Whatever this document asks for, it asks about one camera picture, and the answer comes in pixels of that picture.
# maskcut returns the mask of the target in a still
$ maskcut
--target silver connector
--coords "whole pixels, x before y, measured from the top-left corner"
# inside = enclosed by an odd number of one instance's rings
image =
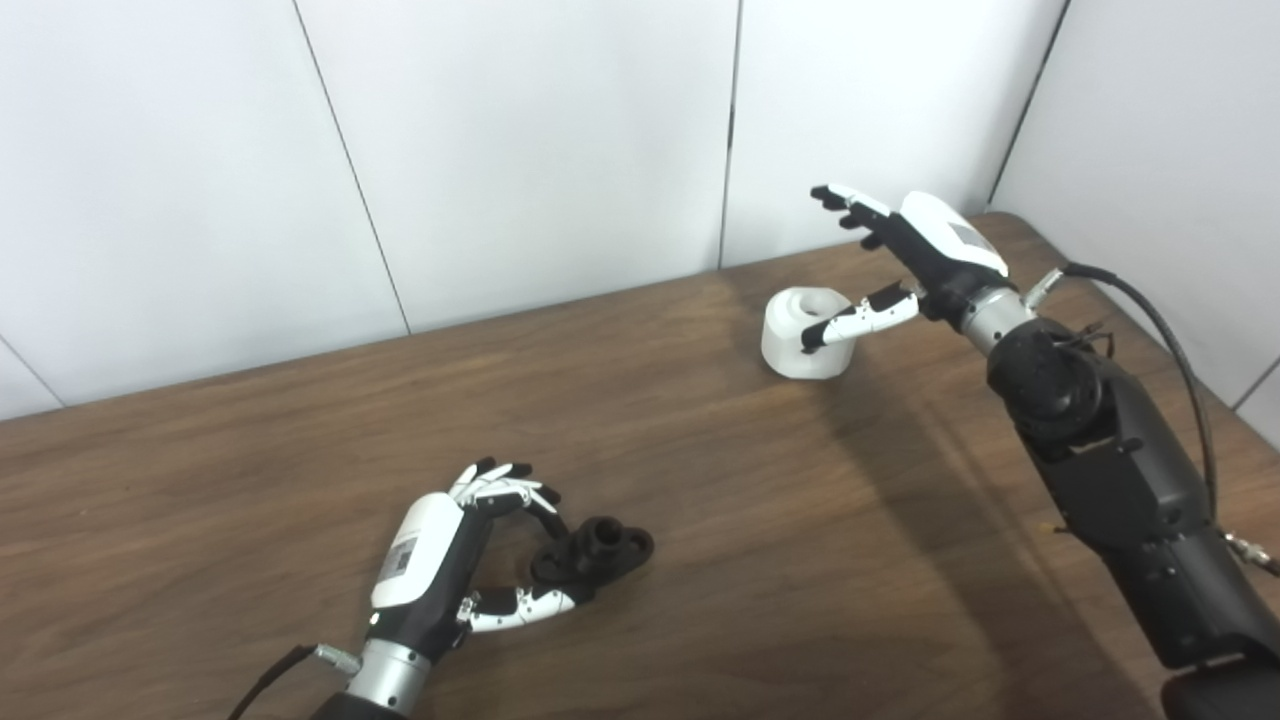
[[[969,304],[960,320],[960,333],[983,355],[991,355],[996,343],[1014,328],[1034,320],[1036,314],[1023,305],[1023,299],[1007,287],[983,292]]]
[[[360,659],[340,647],[320,643],[316,646],[314,655],[324,662],[333,665],[343,675],[360,673]]]
[[[1034,313],[1036,309],[1039,307],[1041,302],[1044,302],[1044,299],[1048,297],[1048,293],[1053,292],[1053,286],[1056,286],[1062,277],[1062,270],[1059,270],[1057,268],[1050,270],[1047,275],[1041,278],[1041,282],[1036,283],[1027,291],[1027,295],[1023,296],[1023,305]]]
[[[1234,533],[1222,533],[1222,539],[1228,547],[1240,559],[1242,562],[1262,568],[1272,575],[1280,577],[1280,561],[1271,557],[1261,544],[1252,543]]]

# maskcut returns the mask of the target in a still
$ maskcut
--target black plastic object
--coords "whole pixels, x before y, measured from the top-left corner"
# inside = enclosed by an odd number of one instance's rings
[[[1165,683],[1169,720],[1275,720],[1280,716],[1280,667],[1236,660]]]
[[[653,536],[625,528],[616,518],[591,518],[534,556],[530,571],[545,589],[558,589],[584,603],[595,591],[644,565],[653,556]]]

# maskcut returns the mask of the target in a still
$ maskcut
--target black fingertip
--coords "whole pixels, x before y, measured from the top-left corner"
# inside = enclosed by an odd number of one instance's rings
[[[559,505],[561,495],[552,488],[543,486],[535,491],[538,495],[543,496],[543,500],[550,502],[552,505]]]
[[[805,355],[813,355],[819,347],[826,347],[827,343],[823,337],[827,334],[827,325],[829,324],[828,320],[823,320],[800,332],[800,346]]]

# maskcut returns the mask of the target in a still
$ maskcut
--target qr code label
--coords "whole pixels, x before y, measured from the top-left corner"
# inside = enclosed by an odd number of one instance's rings
[[[413,555],[415,544],[417,544],[417,538],[412,537],[392,546],[390,551],[387,552],[387,560],[383,561],[383,571],[378,574],[379,583],[399,578],[408,570],[408,559]]]

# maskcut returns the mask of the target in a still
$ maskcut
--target white cylindrical object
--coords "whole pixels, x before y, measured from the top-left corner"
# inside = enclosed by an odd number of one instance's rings
[[[806,355],[800,333],[850,305],[847,297],[828,287],[788,287],[774,295],[764,309],[764,361],[780,375],[797,380],[823,380],[844,373],[854,356],[852,340]]]

